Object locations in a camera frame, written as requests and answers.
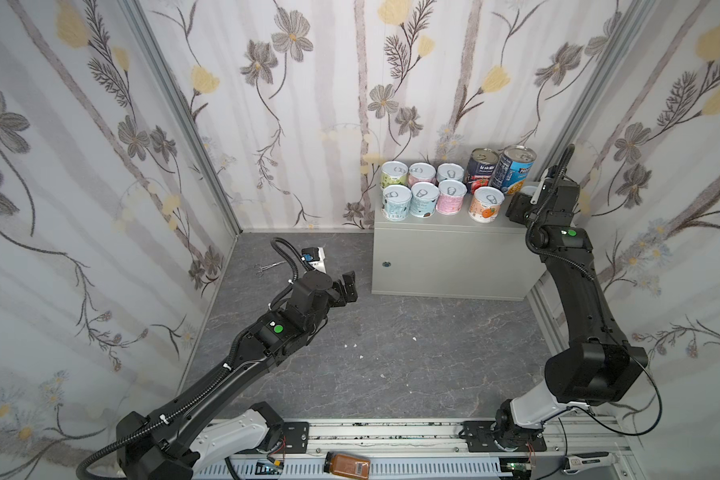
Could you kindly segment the red dark label can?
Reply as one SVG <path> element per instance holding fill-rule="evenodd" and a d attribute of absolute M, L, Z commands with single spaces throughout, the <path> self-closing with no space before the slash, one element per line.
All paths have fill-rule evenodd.
<path fill-rule="evenodd" d="M 471 152 L 464 174 L 464 183 L 470 194 L 490 184 L 498 160 L 499 154 L 490 148 L 476 148 Z"/>

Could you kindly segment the pink label can front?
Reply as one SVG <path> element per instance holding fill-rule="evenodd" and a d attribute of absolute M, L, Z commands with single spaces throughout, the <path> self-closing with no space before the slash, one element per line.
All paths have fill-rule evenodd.
<path fill-rule="evenodd" d="M 408 168 L 408 186 L 421 182 L 434 183 L 436 181 L 436 168 L 425 162 L 414 163 Z"/>

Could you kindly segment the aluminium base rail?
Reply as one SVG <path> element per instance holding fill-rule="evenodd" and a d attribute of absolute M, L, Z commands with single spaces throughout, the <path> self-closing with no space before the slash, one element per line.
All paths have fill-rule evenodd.
<path fill-rule="evenodd" d="M 243 445 L 263 436 L 263 423 L 245 414 L 211 427 L 222 441 L 201 436 L 209 456 L 195 467 L 198 479 L 330 479 L 328 452 L 371 461 L 371 479 L 643 479 L 629 442 L 598 430 L 590 420 L 551 421 L 542 434 L 514 451 L 498 448 L 487 419 L 289 420 L 265 452 Z M 565 458 L 612 452 L 617 462 L 577 475 L 562 472 Z"/>

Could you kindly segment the grey metal cabinet box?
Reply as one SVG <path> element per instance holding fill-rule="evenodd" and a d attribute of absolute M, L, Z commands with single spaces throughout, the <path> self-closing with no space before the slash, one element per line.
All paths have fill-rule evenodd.
<path fill-rule="evenodd" d="M 389 221 L 376 204 L 372 292 L 485 300 L 524 299 L 547 273 L 525 244 L 525 226 L 500 212 L 490 223 L 469 216 L 471 195 L 455 215 L 408 214 Z"/>

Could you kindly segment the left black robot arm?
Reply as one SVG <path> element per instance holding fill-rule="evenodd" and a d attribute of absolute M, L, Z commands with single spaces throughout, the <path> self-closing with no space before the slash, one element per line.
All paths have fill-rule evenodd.
<path fill-rule="evenodd" d="M 115 441 L 80 462 L 78 478 L 94 478 L 90 467 L 111 454 L 128 479 L 192 478 L 202 458 L 200 436 L 217 414 L 309 345 L 327 325 L 331 309 L 357 301 L 354 272 L 333 279 L 316 267 L 318 249 L 299 251 L 281 237 L 272 238 L 270 245 L 289 265 L 291 276 L 264 314 L 243 328 L 226 357 L 181 395 L 147 416 L 132 412 L 124 417 Z"/>

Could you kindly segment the pink label can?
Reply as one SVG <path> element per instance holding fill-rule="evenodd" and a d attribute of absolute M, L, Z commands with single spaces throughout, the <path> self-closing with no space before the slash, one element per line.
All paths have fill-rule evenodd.
<path fill-rule="evenodd" d="M 436 168 L 425 162 L 414 163 L 408 168 L 408 186 L 421 182 L 434 183 L 436 181 Z"/>
<path fill-rule="evenodd" d="M 438 189 L 436 211 L 447 216 L 459 213 L 467 193 L 466 186 L 461 181 L 446 179 L 439 182 Z"/>

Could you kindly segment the orange label can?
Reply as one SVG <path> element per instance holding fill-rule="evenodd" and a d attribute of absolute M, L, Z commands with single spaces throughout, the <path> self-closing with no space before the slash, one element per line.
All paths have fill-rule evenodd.
<path fill-rule="evenodd" d="M 468 211 L 470 218 L 478 223 L 493 222 L 498 217 L 504 199 L 499 189 L 488 186 L 477 188 Z"/>

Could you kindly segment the orange brown bottle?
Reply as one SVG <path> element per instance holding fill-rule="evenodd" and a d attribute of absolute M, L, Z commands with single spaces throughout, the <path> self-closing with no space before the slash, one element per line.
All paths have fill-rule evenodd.
<path fill-rule="evenodd" d="M 348 479 L 368 480 L 371 461 L 346 453 L 328 452 L 323 464 L 325 473 Z"/>

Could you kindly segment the blue label can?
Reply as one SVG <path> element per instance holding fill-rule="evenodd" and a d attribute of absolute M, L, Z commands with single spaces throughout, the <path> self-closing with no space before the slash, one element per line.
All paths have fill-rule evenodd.
<path fill-rule="evenodd" d="M 489 186 L 505 196 L 517 193 L 523 186 L 535 160 L 536 152 L 522 145 L 503 149 L 491 177 Z"/>

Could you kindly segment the white handled tool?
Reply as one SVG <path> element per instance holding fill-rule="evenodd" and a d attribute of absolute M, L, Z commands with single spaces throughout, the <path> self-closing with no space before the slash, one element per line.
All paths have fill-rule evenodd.
<path fill-rule="evenodd" d="M 616 462 L 617 456 L 612 452 L 586 452 L 568 455 L 565 458 L 562 472 L 565 475 L 577 475 L 594 468 L 612 466 Z"/>

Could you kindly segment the pink label can back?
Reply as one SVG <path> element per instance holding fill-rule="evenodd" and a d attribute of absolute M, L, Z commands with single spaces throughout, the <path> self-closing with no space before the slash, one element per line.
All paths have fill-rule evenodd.
<path fill-rule="evenodd" d="M 461 181 L 446 179 L 439 182 L 438 189 L 436 211 L 447 216 L 459 213 L 467 193 L 466 186 Z"/>

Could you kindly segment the teal can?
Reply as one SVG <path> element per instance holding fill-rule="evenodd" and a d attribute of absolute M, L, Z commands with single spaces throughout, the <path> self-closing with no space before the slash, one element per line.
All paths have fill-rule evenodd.
<path fill-rule="evenodd" d="M 431 217 L 440 195 L 439 188 L 430 182 L 418 182 L 410 187 L 410 214 L 416 218 Z"/>
<path fill-rule="evenodd" d="M 412 199 L 411 190 L 404 186 L 393 184 L 383 189 L 382 210 L 389 221 L 403 221 L 409 214 Z"/>
<path fill-rule="evenodd" d="M 436 179 L 438 183 L 446 180 L 464 182 L 465 170 L 457 163 L 442 163 L 437 167 Z"/>

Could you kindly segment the green label can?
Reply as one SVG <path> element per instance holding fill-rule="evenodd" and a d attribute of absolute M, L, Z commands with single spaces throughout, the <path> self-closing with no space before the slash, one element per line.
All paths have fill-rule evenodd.
<path fill-rule="evenodd" d="M 400 161 L 387 161 L 381 166 L 381 189 L 391 185 L 407 185 L 408 166 Z"/>

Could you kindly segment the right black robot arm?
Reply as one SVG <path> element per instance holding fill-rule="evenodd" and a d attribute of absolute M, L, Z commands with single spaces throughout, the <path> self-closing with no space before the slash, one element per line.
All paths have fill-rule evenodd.
<path fill-rule="evenodd" d="M 497 410 L 491 434 L 505 451 L 531 443 L 548 421 L 571 410 L 589 413 L 622 399 L 648 373 L 646 350 L 630 344 L 607 304 L 588 233 L 573 223 L 580 187 L 566 170 L 574 151 L 568 145 L 534 193 L 516 194 L 507 213 L 525 227 L 526 247 L 554 281 L 569 346 L 546 361 L 541 383 Z"/>

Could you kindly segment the yellow label can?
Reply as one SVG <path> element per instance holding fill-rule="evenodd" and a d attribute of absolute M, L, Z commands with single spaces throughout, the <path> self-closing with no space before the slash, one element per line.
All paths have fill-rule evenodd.
<path fill-rule="evenodd" d="M 523 195 L 533 196 L 537 188 L 537 185 L 525 185 L 521 188 L 520 193 Z"/>

